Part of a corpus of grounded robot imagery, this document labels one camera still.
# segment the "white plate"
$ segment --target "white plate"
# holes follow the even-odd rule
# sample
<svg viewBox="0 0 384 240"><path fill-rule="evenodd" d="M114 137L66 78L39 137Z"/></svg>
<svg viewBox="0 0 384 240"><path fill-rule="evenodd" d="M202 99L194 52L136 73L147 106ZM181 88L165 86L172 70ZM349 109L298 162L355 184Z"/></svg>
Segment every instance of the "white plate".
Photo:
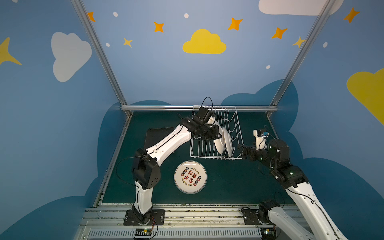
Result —
<svg viewBox="0 0 384 240"><path fill-rule="evenodd" d="M183 193L195 194L207 183L207 172L203 165L195 161L180 164L175 171L175 184Z"/></svg>
<svg viewBox="0 0 384 240"><path fill-rule="evenodd" d="M225 146L225 140L224 140L223 129L221 128L220 124L219 124L217 121L214 123L214 125L217 125L217 126L218 126L218 132L223 136L222 138L219 138L219 139L215 139L215 140L214 140L215 147L216 147L217 151L218 151L220 154L223 154L223 152L224 152L224 146Z"/></svg>
<svg viewBox="0 0 384 240"><path fill-rule="evenodd" d="M223 128L223 132L224 132L224 140L225 140L225 146L227 147L228 156L232 157L232 139L231 139L231 135L225 129L225 127Z"/></svg>

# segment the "cloud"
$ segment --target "cloud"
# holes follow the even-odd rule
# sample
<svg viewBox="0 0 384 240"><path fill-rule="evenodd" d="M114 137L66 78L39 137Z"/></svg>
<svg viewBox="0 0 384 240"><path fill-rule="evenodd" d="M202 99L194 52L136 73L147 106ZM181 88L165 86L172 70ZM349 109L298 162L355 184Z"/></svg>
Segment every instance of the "cloud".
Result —
<svg viewBox="0 0 384 240"><path fill-rule="evenodd" d="M62 83L68 81L92 55L91 45L74 33L54 33L51 47L56 58L53 74Z"/></svg>
<svg viewBox="0 0 384 240"><path fill-rule="evenodd" d="M183 45L183 51L186 53L205 53L219 54L223 53L227 46L221 42L219 35L210 33L207 29L197 30Z"/></svg>
<svg viewBox="0 0 384 240"><path fill-rule="evenodd" d="M259 10L265 14L317 16L327 0L260 0ZM334 14L344 0L336 0L331 9Z"/></svg>
<svg viewBox="0 0 384 240"><path fill-rule="evenodd" d="M347 88L384 125L384 68L375 74L353 74L347 81Z"/></svg>

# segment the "white wire dish rack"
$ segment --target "white wire dish rack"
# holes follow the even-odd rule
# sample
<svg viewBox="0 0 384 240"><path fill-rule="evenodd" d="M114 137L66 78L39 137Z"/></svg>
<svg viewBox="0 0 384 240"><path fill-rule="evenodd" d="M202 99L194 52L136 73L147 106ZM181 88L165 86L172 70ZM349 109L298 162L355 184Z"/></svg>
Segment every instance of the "white wire dish rack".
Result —
<svg viewBox="0 0 384 240"><path fill-rule="evenodd" d="M216 121L222 128L226 128L231 136L232 142L232 157L228 155L227 146L225 151L220 154L214 144L213 140L201 140L200 137L191 139L190 156L195 158L211 158L211 159L242 159L239 150L237 149L238 144L243 144L243 136L240 130L239 118L237 116L236 107L215 106L212 110L215 113Z"/></svg>

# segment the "green table surface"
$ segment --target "green table surface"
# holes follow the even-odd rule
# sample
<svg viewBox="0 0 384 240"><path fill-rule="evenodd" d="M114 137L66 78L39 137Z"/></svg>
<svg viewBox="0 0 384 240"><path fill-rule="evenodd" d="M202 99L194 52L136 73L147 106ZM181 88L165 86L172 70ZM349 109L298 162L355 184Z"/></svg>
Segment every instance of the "green table surface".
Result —
<svg viewBox="0 0 384 240"><path fill-rule="evenodd" d="M176 114L177 112L134 112L116 163L134 156L138 148L144 147L147 129L176 127L180 122ZM179 112L179 114L186 117L191 113ZM253 130L263 128L264 125L271 129L265 113L238 113L238 117L245 145L252 145L255 141ZM176 168L182 162L190 160L201 163L207 170L206 186L196 194L181 192L174 182ZM131 167L132 158L128 158L119 164L117 171L122 179L134 184ZM259 162L243 159L232 161L192 158L190 142L183 144L172 153L163 162L160 170L161 180L153 189L153 203L258 204L261 201L274 199L276 195L276 201L280 204L284 201L285 204L294 204L282 186L268 174L268 169L261 166ZM116 169L111 174L103 203L133 203L136 187L118 179L115 171Z"/></svg>

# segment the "wall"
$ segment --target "wall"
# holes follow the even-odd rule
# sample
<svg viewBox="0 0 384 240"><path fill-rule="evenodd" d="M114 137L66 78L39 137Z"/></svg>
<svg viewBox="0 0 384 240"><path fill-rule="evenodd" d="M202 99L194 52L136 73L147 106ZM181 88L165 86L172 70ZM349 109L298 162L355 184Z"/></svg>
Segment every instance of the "wall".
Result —
<svg viewBox="0 0 384 240"><path fill-rule="evenodd" d="M285 2L84 0L127 103L176 105L269 105L325 0Z"/></svg>
<svg viewBox="0 0 384 240"><path fill-rule="evenodd" d="M364 238L384 239L383 7L345 0L271 116L292 163L349 240L361 238L356 226Z"/></svg>
<svg viewBox="0 0 384 240"><path fill-rule="evenodd" d="M70 0L3 0L0 29L0 239L72 239L125 115Z"/></svg>

